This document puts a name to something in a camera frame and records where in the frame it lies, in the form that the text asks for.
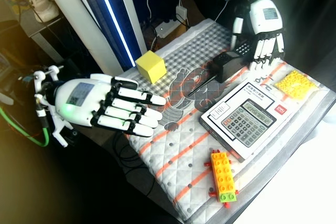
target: calculator screen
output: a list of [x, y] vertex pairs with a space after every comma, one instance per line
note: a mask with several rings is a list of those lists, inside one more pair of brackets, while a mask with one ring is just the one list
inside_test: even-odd
[[276, 120], [267, 114], [247, 100], [224, 119], [222, 125], [245, 146], [250, 147]]

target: red deli logo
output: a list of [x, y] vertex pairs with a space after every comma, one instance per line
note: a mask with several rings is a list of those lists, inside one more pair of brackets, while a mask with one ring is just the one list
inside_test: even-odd
[[280, 115], [283, 115], [287, 109], [285, 109], [283, 106], [280, 104], [274, 109], [276, 112], [278, 112]]

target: quilted mat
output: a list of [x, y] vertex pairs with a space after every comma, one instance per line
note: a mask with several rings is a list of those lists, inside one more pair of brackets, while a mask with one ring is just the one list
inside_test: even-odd
[[[230, 30], [207, 19], [156, 52], [164, 58], [167, 68], [167, 74], [156, 84], [150, 84], [137, 71], [126, 72], [126, 76], [136, 80], [141, 89], [160, 94], [167, 100], [164, 107], [151, 107], [163, 113], [163, 120], [154, 130], [153, 137], [130, 136], [129, 140], [185, 223], [225, 223], [280, 167], [273, 166], [267, 176], [261, 177], [260, 173], [265, 172], [276, 158], [285, 162], [295, 151], [303, 138], [298, 132], [305, 126], [306, 119], [314, 115], [317, 104], [321, 104], [330, 92], [311, 79], [319, 90], [304, 102], [298, 103], [283, 95], [274, 84], [294, 69], [284, 61], [268, 74], [254, 76], [261, 87], [294, 106], [296, 113], [286, 120], [282, 129], [270, 136], [272, 140], [266, 146], [261, 146], [243, 163], [229, 156], [240, 194], [237, 201], [231, 203], [231, 208], [223, 208], [223, 204], [208, 195], [215, 184], [212, 171], [204, 163], [209, 162], [212, 150], [226, 150], [200, 125], [199, 118], [216, 101], [251, 77], [251, 73], [245, 67], [225, 83], [212, 81], [193, 96], [187, 94], [208, 78], [209, 61], [228, 48], [230, 35]], [[258, 184], [251, 187], [255, 181], [259, 181]]]

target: white robotic hand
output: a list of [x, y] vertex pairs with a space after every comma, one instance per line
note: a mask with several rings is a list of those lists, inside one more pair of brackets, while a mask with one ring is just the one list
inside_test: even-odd
[[160, 106], [166, 100], [137, 88], [136, 81], [106, 74], [73, 79], [56, 90], [56, 112], [70, 123], [152, 136], [162, 114], [143, 104]]
[[[62, 83], [57, 77], [59, 69], [50, 66], [48, 72], [36, 71], [34, 76], [35, 97], [40, 104], [48, 106], [55, 125], [52, 134], [61, 145], [68, 145], [60, 132], [64, 127], [72, 130], [70, 123], [105, 127], [145, 137], [153, 135], [162, 114], [144, 104], [165, 105], [163, 97], [137, 91], [136, 81], [106, 74], [91, 74], [89, 79]], [[46, 74], [53, 82], [43, 83]], [[41, 118], [46, 112], [40, 109], [37, 114]]]
[[282, 37], [282, 18], [271, 0], [249, 0], [250, 7], [243, 8], [233, 25], [231, 50], [236, 46], [237, 35], [242, 33], [245, 11], [249, 10], [252, 29], [256, 35], [256, 47], [250, 71], [268, 71], [285, 53]]

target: white power adapter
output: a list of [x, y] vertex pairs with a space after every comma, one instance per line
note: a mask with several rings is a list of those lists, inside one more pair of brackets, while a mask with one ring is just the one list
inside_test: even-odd
[[168, 23], [162, 22], [156, 28], [156, 34], [160, 38], [167, 37], [173, 30], [177, 29], [181, 22], [187, 19], [187, 9], [182, 6], [176, 7], [176, 18], [179, 20], [170, 20]]

